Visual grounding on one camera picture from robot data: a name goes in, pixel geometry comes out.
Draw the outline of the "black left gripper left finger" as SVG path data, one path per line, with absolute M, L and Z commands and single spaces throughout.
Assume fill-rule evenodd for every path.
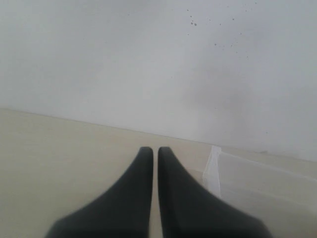
M 57 220 L 48 238 L 147 238 L 153 192 L 153 150 L 141 147 L 125 173 L 101 196 Z

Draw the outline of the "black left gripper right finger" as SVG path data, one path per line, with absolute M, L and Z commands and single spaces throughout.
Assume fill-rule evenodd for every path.
M 158 198 L 165 238 L 269 238 L 264 223 L 203 188 L 172 149 L 158 150 Z

